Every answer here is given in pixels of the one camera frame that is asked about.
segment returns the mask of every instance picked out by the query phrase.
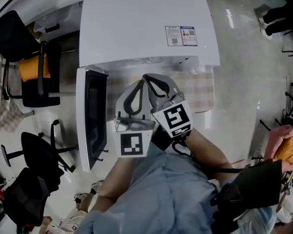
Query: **person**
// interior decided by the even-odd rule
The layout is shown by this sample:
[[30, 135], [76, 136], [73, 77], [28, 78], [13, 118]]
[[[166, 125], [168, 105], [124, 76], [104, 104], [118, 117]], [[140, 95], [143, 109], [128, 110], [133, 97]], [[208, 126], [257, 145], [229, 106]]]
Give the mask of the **person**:
[[260, 31], [269, 40], [272, 39], [273, 33], [293, 30], [293, 0], [283, 7], [269, 10], [262, 18], [259, 18], [259, 22], [266, 26], [266, 28], [262, 28]]
[[52, 218], [44, 216], [39, 234], [73, 234], [81, 221], [88, 213], [88, 208], [93, 199], [93, 196], [99, 191], [103, 181], [99, 181], [91, 185], [89, 194], [75, 194], [75, 208], [68, 216], [60, 223], [58, 227], [51, 224]]
[[[222, 151], [197, 130], [184, 142], [198, 162], [232, 168]], [[75, 234], [212, 233], [217, 206], [210, 200], [217, 196], [216, 182], [225, 186], [235, 176], [213, 169], [203, 172], [189, 156], [170, 148], [162, 151], [151, 142], [146, 157], [118, 158]], [[270, 233], [274, 213], [271, 207], [250, 210], [233, 233]]]

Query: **hand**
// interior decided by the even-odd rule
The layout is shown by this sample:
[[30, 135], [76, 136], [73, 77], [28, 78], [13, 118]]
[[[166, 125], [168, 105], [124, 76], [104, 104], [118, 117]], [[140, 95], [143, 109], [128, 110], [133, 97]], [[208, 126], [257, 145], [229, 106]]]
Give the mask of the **hand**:
[[42, 225], [48, 226], [52, 221], [50, 216], [44, 216], [42, 220]]

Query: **cable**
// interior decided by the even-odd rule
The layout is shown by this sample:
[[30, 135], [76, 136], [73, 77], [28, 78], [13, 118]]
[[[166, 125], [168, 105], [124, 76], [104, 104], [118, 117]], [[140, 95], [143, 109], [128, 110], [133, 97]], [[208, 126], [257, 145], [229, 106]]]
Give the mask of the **cable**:
[[185, 154], [185, 153], [182, 153], [180, 152], [177, 148], [176, 148], [176, 145], [179, 144], [179, 145], [182, 145], [182, 146], [187, 146], [184, 142], [182, 143], [183, 141], [174, 141], [172, 143], [172, 148], [173, 150], [180, 154], [180, 155], [184, 155], [184, 156], [189, 156], [193, 162], [195, 164], [197, 164], [199, 167], [202, 167], [203, 169], [211, 169], [211, 170], [214, 170], [215, 172], [219, 172], [219, 173], [228, 173], [228, 174], [238, 174], [240, 171], [242, 171], [243, 169], [236, 169], [236, 168], [215, 168], [215, 167], [210, 167], [210, 166], [207, 166], [199, 161], [197, 161], [192, 155], [189, 155], [189, 154]]

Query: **orange cushion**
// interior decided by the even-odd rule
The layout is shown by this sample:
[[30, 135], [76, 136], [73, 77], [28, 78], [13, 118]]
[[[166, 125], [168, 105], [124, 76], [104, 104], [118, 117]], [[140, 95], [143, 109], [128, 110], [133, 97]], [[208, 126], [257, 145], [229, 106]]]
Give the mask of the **orange cushion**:
[[284, 139], [274, 155], [275, 159], [282, 159], [293, 164], [293, 137]]
[[[46, 54], [44, 54], [43, 60], [43, 78], [51, 78]], [[39, 56], [19, 62], [19, 71], [23, 82], [38, 78], [38, 62]]]

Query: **chair wheel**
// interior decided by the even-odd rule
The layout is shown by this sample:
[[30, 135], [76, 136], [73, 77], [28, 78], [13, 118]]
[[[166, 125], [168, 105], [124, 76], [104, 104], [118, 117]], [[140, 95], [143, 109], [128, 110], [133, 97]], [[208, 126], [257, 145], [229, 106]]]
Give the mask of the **chair wheel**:
[[56, 119], [54, 122], [53, 122], [53, 125], [57, 125], [57, 124], [59, 124], [60, 122], [59, 122], [59, 120], [58, 119]]

